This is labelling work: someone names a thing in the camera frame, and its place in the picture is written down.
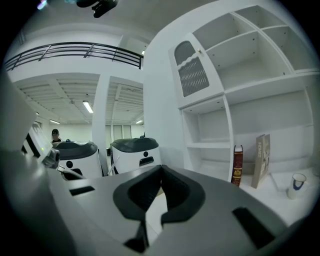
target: gray plastic surface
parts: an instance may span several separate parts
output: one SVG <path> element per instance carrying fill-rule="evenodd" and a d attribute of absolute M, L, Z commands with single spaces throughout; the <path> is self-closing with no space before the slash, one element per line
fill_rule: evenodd
<path fill-rule="evenodd" d="M 123 245 L 136 235 L 139 221 L 121 215 L 113 191 L 152 167 L 67 182 L 57 170 L 45 169 L 35 158 L 21 152 L 0 152 L 0 168 L 1 185 L 14 212 L 54 255 L 139 255 Z M 287 229 L 274 212 L 239 187 L 173 169 L 203 187 L 205 202 L 189 220 L 165 224 L 144 255 L 267 255 L 295 230 Z M 70 189 L 86 186 L 95 190 L 71 195 Z M 256 250 L 232 214 L 238 207 L 246 207 L 276 240 Z"/>
<path fill-rule="evenodd" d="M 238 207 L 246 207 L 271 232 L 279 236 L 285 223 L 268 207 L 239 187 L 194 171 L 173 170 L 195 180 L 205 191 L 202 208 L 184 223 L 163 226 L 163 231 L 146 250 L 152 256 L 253 254 L 257 249 L 232 214 Z"/>
<path fill-rule="evenodd" d="M 57 170 L 21 152 L 3 151 L 0 170 L 13 211 L 52 255 L 139 255 L 88 218 Z"/>

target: cabinet door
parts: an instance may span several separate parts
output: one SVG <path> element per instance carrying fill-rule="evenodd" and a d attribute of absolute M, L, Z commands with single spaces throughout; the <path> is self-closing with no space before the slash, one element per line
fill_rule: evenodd
<path fill-rule="evenodd" d="M 192 33 L 169 50 L 169 58 L 180 109 L 223 93 L 214 65 Z"/>

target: ventilated panel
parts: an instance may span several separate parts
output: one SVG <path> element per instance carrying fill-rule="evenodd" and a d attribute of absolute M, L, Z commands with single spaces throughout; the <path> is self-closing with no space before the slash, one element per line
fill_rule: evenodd
<path fill-rule="evenodd" d="M 197 57 L 179 69 L 183 96 L 187 97 L 209 86 L 209 81 Z"/>
<path fill-rule="evenodd" d="M 195 52 L 195 49 L 189 41 L 184 41 L 180 43 L 174 51 L 176 64 L 180 65 L 183 61 L 191 57 Z"/>

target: book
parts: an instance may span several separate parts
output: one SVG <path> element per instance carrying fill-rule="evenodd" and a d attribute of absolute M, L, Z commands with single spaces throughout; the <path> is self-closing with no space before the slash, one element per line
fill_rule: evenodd
<path fill-rule="evenodd" d="M 270 134 L 263 134 L 256 138 L 255 167 L 251 187 L 257 188 L 267 176 L 270 158 Z"/>
<path fill-rule="evenodd" d="M 244 148 L 242 146 L 234 146 L 233 149 L 233 169 L 231 183 L 240 186 L 242 165 L 244 160 Z"/>

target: person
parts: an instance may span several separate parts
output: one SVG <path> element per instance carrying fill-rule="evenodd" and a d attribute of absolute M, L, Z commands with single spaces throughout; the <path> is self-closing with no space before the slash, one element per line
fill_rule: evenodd
<path fill-rule="evenodd" d="M 59 134 L 58 129 L 53 129 L 51 135 L 52 135 L 52 139 L 53 139 L 52 143 L 62 141 L 59 137 L 60 134 Z"/>

